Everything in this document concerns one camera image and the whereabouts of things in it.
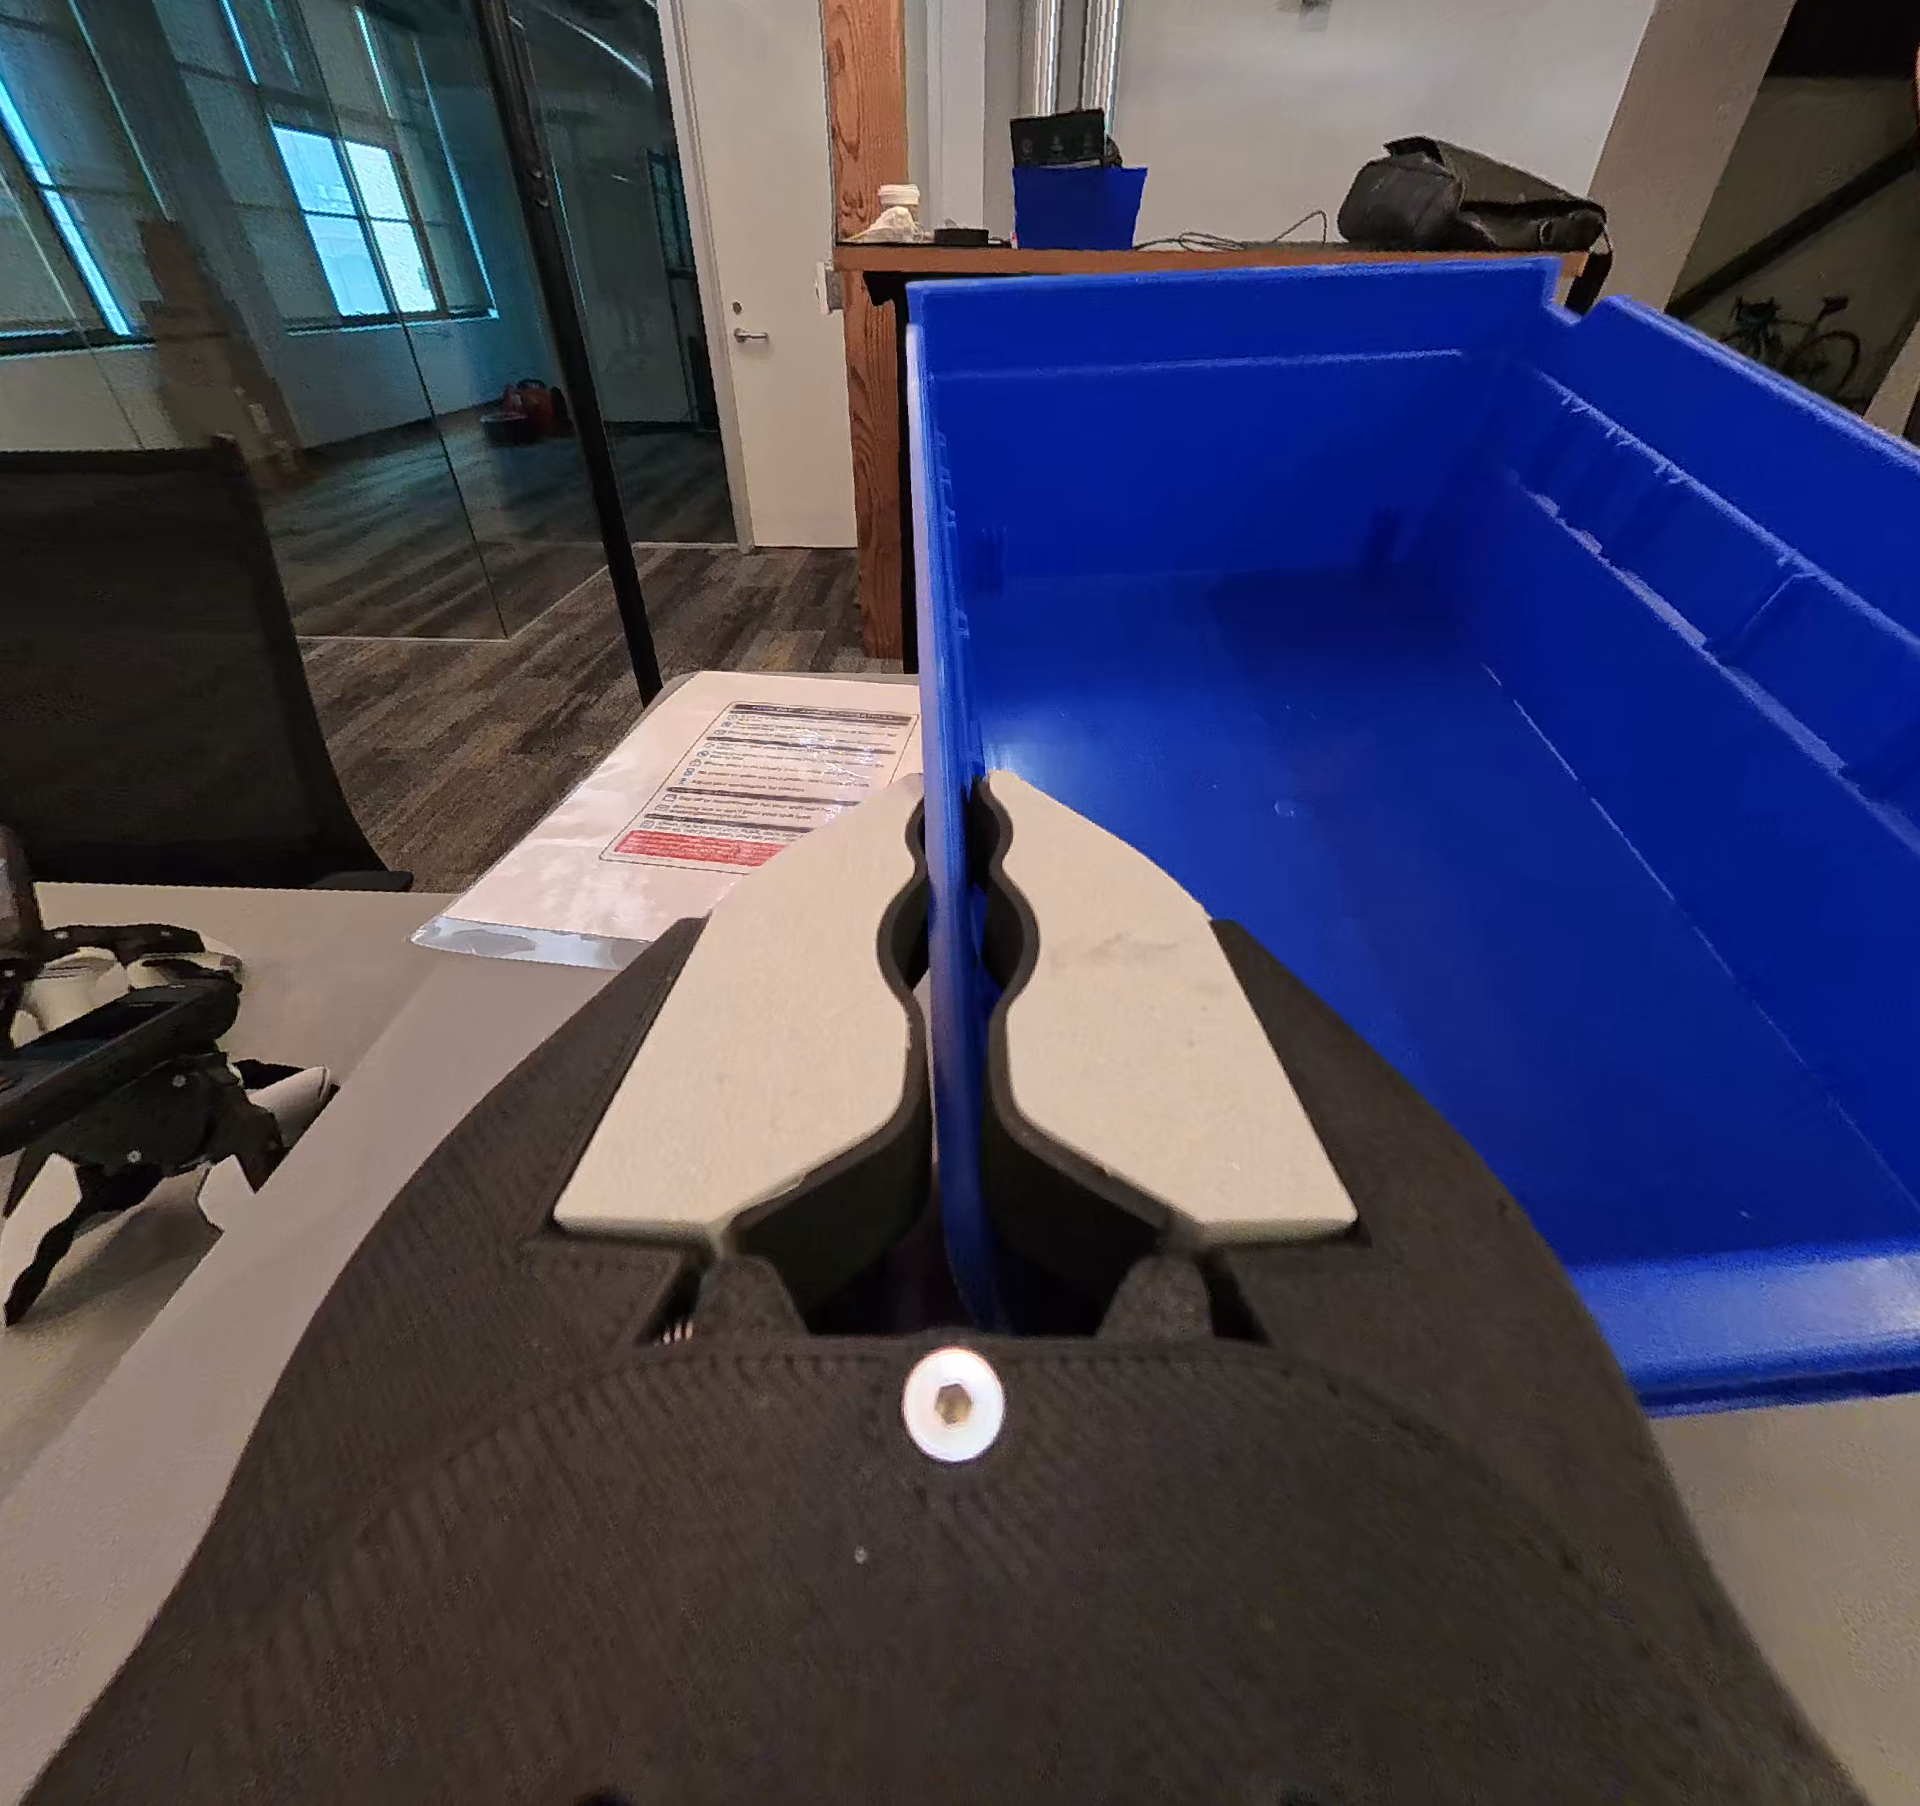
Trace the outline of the black bag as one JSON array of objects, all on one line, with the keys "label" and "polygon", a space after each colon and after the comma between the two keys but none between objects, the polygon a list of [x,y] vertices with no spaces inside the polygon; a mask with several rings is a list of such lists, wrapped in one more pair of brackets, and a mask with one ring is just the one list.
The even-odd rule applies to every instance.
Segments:
[{"label": "black bag", "polygon": [[1368,252],[1582,258],[1563,308],[1598,304],[1611,268],[1607,211],[1590,197],[1427,134],[1383,146],[1332,216]]}]

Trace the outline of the white door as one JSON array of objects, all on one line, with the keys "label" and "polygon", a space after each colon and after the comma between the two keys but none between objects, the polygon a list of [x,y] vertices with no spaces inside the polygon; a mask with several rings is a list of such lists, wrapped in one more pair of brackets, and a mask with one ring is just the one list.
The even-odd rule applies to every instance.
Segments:
[{"label": "white door", "polygon": [[743,547],[856,540],[820,0],[656,0]]}]

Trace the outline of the small blue bin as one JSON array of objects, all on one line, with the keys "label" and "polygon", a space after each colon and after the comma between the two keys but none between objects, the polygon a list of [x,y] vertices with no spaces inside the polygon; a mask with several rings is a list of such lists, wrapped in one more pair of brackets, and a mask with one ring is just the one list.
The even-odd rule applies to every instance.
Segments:
[{"label": "small blue bin", "polygon": [[1127,253],[1137,240],[1148,168],[1012,165],[1012,244],[1044,253]]}]

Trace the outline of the laminated instruction sheet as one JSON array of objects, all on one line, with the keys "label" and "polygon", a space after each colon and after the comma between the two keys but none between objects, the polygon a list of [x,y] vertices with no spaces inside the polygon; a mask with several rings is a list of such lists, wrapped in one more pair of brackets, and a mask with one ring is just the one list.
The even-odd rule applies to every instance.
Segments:
[{"label": "laminated instruction sheet", "polygon": [[918,773],[918,714],[907,674],[686,672],[413,945],[617,970],[794,840]]}]

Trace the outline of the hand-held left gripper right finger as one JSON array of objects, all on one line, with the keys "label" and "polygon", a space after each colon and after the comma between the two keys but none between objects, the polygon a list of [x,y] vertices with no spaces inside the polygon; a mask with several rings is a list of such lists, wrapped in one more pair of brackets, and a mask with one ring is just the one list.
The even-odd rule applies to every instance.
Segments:
[{"label": "hand-held left gripper right finger", "polygon": [[1012,771],[976,783],[986,1106],[1016,1152],[1179,1242],[1319,1242],[1355,1202],[1207,908]]}]

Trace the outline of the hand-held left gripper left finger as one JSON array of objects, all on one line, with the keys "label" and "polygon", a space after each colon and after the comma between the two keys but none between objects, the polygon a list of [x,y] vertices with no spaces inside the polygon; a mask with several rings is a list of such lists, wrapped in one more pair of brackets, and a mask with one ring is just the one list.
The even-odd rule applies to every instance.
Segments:
[{"label": "hand-held left gripper left finger", "polygon": [[921,804],[900,773],[710,907],[556,1197],[563,1233],[729,1242],[911,1108]]}]

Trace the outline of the wooden post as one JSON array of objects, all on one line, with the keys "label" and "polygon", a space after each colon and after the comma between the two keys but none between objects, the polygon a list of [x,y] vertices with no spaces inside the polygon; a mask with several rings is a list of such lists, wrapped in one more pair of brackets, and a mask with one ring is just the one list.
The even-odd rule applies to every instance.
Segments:
[{"label": "wooden post", "polygon": [[829,184],[840,244],[880,211],[880,187],[909,178],[905,0],[821,0]]}]

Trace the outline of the bicycle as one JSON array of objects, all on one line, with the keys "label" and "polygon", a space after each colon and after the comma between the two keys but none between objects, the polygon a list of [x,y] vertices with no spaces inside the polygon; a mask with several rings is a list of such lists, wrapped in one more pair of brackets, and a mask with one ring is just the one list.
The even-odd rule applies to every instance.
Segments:
[{"label": "bicycle", "polygon": [[1822,299],[1811,316],[1794,316],[1778,299],[1736,299],[1720,338],[1732,352],[1778,373],[1811,393],[1838,402],[1860,374],[1861,338],[1843,325],[1851,296]]}]

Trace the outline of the blue plastic bin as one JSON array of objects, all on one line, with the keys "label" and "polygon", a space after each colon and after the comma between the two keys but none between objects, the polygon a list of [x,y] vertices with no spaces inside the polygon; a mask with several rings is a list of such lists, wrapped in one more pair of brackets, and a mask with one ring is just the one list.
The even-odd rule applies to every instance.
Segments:
[{"label": "blue plastic bin", "polygon": [[1436,1108],[1655,1415],[1913,1393],[1918,461],[1547,259],[909,286],[958,1292],[1011,769]]}]

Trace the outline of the grey desk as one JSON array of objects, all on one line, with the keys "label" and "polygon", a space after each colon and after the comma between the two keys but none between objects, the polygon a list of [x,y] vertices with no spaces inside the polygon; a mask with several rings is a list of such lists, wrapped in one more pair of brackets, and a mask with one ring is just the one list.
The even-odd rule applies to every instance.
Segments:
[{"label": "grey desk", "polygon": [[992,1003],[979,1321],[928,838],[930,1083],[729,1242],[552,1218],[707,915],[434,1145],[360,1112],[258,1187],[4,1501],[4,1801],[1895,1799],[1916,1395],[1654,1418],[1238,923],[1353,1228],[1179,1242],[1042,1168]]}]

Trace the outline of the black mesh chair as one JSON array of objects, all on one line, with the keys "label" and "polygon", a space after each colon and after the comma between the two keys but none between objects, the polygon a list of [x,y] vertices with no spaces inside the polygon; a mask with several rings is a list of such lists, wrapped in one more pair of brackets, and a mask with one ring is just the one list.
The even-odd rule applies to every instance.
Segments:
[{"label": "black mesh chair", "polygon": [[44,882],[413,885],[339,782],[235,439],[1,453],[1,821]]}]

